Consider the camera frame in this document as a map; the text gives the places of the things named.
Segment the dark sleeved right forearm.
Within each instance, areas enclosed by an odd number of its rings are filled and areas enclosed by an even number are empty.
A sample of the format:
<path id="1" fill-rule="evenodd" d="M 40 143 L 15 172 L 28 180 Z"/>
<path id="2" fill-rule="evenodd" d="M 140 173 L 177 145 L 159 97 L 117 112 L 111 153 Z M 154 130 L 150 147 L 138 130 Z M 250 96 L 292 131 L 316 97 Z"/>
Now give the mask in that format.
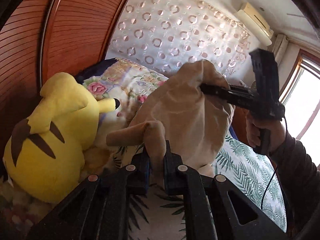
<path id="1" fill-rule="evenodd" d="M 319 217 L 319 170 L 303 144 L 287 134 L 271 153 L 278 167 L 278 178 L 292 210 L 297 231 Z"/>

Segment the person's right hand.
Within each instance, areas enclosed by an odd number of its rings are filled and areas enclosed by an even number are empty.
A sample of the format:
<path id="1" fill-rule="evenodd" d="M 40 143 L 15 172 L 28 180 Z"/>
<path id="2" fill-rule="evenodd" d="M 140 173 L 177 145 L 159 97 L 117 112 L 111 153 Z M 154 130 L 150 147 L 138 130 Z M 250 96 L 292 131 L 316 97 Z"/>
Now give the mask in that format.
<path id="1" fill-rule="evenodd" d="M 246 133 L 249 145 L 260 155 L 275 151 L 286 138 L 286 129 L 279 120 L 262 120 L 246 115 Z"/>

